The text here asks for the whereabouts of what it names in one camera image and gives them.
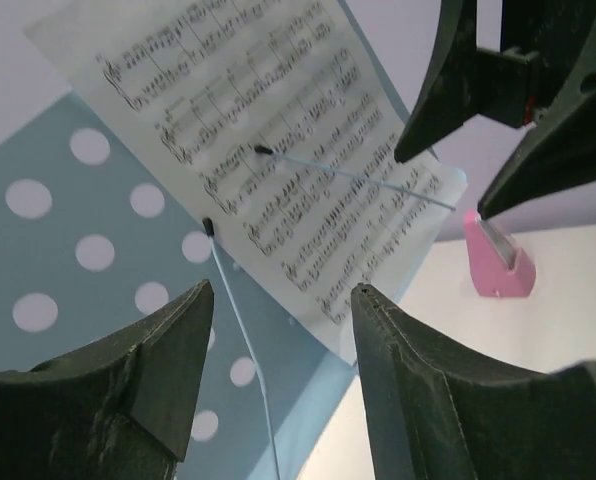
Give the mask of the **pink metronome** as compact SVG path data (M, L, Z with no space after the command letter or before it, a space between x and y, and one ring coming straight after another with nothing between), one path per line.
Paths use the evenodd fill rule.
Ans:
M507 237L516 248L513 270L507 270L480 228L483 220L474 210L463 219L470 276L476 292L486 298L526 298L536 282L536 267L526 251Z

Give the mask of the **clear metronome cover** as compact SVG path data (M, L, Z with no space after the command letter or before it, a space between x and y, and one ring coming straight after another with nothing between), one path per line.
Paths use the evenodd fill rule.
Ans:
M512 242L491 222L480 220L479 225L505 268L507 270L513 270L517 253Z

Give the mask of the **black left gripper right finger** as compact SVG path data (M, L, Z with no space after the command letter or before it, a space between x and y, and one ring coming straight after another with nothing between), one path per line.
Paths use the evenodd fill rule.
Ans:
M368 284L351 307L377 478L596 479L596 361L504 363Z

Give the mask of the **sheet music pages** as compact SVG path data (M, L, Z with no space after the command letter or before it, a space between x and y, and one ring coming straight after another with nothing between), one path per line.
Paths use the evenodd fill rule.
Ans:
M341 1L72 1L25 35L222 248L356 360L350 291L399 298L466 187L424 152Z

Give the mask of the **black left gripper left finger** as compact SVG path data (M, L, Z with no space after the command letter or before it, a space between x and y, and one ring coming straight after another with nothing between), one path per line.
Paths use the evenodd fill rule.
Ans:
M185 460L214 292L27 372L0 372L0 479L170 479Z

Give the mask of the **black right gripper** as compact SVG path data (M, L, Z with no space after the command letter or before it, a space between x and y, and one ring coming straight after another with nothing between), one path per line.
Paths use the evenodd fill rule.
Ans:
M512 128L536 125L479 200L482 218L596 182L596 1L505 1L496 51L477 49L476 20L475 0L442 0L395 160L410 161L478 111Z

